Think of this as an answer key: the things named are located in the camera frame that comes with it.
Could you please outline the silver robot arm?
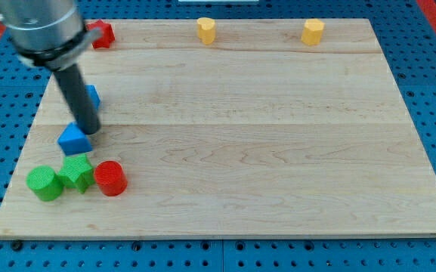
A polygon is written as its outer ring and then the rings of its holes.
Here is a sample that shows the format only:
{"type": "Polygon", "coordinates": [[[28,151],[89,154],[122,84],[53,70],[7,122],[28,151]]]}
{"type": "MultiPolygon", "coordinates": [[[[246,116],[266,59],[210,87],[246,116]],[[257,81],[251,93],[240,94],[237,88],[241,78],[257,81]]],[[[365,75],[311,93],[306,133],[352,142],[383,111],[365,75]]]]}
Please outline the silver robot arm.
{"type": "Polygon", "coordinates": [[[87,30],[74,0],[0,0],[3,23],[22,61],[61,71],[103,36],[87,30]]]}

